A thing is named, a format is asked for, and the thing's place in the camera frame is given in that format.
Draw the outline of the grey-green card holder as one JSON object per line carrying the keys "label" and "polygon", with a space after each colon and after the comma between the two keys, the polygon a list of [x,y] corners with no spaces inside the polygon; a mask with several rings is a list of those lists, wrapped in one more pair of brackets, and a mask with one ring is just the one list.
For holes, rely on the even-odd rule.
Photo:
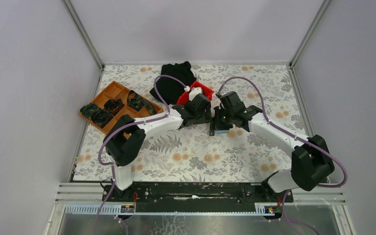
{"label": "grey-green card holder", "polygon": [[215,135],[221,135],[221,134],[227,134],[229,130],[215,130],[214,134]]}

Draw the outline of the red plastic bin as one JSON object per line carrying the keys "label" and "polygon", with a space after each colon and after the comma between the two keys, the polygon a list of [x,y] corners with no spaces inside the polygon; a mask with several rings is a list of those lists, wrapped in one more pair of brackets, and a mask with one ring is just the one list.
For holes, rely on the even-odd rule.
{"label": "red plastic bin", "polygon": [[189,87],[189,90],[184,89],[184,92],[178,98],[177,104],[185,104],[188,101],[193,101],[193,99],[198,94],[203,94],[205,97],[211,100],[213,93],[214,91],[211,88],[205,86],[204,84],[198,81],[195,81],[191,84],[191,86]]}

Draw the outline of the wooden divided organizer tray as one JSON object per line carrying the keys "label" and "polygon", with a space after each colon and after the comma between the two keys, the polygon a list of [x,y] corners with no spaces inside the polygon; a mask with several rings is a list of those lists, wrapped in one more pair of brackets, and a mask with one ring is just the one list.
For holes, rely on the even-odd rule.
{"label": "wooden divided organizer tray", "polygon": [[[127,97],[130,90],[131,89],[119,84],[118,82],[113,81],[90,102],[97,104],[100,110],[110,111],[111,114],[114,116],[112,120],[104,128],[96,126],[91,121],[91,119],[87,119],[80,113],[79,114],[85,121],[93,125],[95,128],[97,128],[104,134],[108,134],[122,116],[128,115],[131,118],[144,118],[151,116],[146,107],[143,107],[140,111],[135,111],[127,105]],[[150,100],[148,101],[154,106],[155,110],[157,111],[157,114],[162,113],[164,111],[161,106],[155,104]]]}

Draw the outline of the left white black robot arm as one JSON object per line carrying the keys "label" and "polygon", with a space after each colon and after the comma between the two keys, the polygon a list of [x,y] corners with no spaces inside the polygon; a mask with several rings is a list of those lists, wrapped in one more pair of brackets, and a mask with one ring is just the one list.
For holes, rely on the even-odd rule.
{"label": "left white black robot arm", "polygon": [[165,114],[132,118],[122,116],[103,140],[101,150],[106,150],[111,161],[114,196],[127,201],[132,196],[131,164],[136,159],[143,142],[155,135],[184,127],[209,123],[212,120],[211,101],[198,94],[192,101],[174,105]]}

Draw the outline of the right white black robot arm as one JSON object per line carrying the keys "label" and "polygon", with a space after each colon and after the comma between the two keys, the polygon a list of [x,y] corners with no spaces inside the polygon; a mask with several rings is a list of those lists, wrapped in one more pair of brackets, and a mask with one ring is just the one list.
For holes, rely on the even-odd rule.
{"label": "right white black robot arm", "polygon": [[290,169],[273,173],[263,181],[266,185],[261,188],[261,195],[266,201],[275,201],[287,189],[311,191],[334,172],[333,160],[321,136],[297,135],[287,130],[271,121],[261,108],[246,107],[236,92],[217,97],[221,102],[215,108],[217,123],[259,135],[291,158]]}

